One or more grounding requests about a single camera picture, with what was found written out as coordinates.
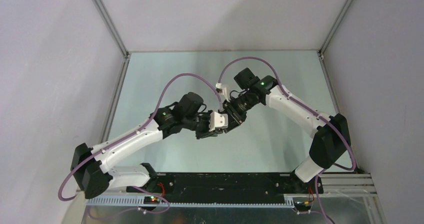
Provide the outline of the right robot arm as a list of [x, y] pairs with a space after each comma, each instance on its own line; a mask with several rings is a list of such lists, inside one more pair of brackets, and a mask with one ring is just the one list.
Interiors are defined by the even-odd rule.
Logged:
[[261, 103], [285, 114], [300, 126], [311, 138], [308, 157], [294, 170], [291, 187], [303, 193], [311, 186], [311, 179], [329, 169], [351, 145], [346, 118], [341, 114], [331, 116], [314, 110], [298, 100], [277, 79], [268, 75], [260, 79], [249, 68], [239, 72], [235, 82], [242, 89], [237, 97], [231, 97], [227, 86], [218, 82], [216, 88], [225, 97], [223, 111], [228, 115], [229, 132], [245, 122], [247, 112]]

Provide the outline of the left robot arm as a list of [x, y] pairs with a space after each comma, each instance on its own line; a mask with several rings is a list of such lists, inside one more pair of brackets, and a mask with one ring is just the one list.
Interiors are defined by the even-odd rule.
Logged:
[[118, 169], [116, 164], [149, 144], [187, 129], [196, 139], [216, 137], [228, 127], [228, 114], [199, 111], [203, 98], [194, 92], [178, 102], [158, 108], [149, 119], [116, 139], [93, 147], [82, 143], [75, 148], [71, 171], [86, 199], [95, 198], [107, 189], [123, 186], [141, 187], [146, 192], [156, 190], [158, 178], [148, 163]]

